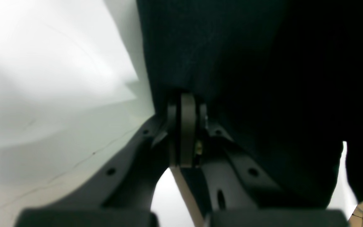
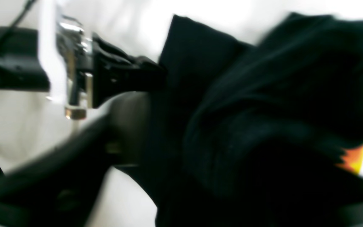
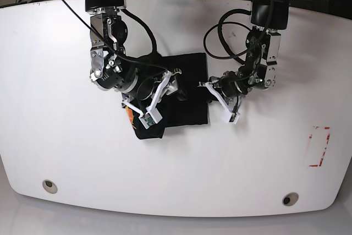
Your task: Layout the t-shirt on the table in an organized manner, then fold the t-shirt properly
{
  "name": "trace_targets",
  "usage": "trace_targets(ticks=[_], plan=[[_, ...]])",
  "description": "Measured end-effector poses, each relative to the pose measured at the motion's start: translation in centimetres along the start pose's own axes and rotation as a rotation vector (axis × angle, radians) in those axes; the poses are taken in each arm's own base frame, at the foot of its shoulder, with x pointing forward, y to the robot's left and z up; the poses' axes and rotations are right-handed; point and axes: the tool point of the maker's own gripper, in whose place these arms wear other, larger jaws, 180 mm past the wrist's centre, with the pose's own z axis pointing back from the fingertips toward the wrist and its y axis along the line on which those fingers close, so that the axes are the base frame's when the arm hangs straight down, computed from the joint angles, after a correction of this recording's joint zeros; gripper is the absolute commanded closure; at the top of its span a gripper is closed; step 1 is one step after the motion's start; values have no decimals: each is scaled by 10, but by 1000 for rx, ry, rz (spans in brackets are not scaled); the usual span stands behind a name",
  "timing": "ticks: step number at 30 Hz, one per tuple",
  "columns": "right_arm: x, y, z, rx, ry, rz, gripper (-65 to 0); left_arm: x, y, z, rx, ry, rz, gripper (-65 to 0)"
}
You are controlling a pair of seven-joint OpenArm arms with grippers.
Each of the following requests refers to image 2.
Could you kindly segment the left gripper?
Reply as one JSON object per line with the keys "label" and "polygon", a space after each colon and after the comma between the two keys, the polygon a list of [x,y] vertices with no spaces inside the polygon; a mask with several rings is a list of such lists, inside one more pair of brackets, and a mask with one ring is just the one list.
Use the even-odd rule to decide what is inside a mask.
{"label": "left gripper", "polygon": [[0,90],[47,92],[70,120],[92,108],[94,39],[78,20],[42,13],[37,30],[0,27]]}

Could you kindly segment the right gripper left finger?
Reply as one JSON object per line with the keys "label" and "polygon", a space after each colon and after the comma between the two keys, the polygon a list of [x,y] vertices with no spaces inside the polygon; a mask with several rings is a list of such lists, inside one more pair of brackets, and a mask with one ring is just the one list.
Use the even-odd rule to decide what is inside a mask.
{"label": "right gripper left finger", "polygon": [[53,151],[0,173],[0,225],[82,227],[110,167],[134,171],[150,114],[146,92],[126,92]]}

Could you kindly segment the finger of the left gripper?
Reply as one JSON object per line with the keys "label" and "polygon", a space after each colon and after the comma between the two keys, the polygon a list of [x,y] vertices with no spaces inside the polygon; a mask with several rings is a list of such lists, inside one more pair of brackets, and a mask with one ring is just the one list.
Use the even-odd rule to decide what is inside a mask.
{"label": "finger of the left gripper", "polygon": [[163,89],[167,71],[146,56],[131,56],[120,48],[92,35],[92,108],[129,91]]}

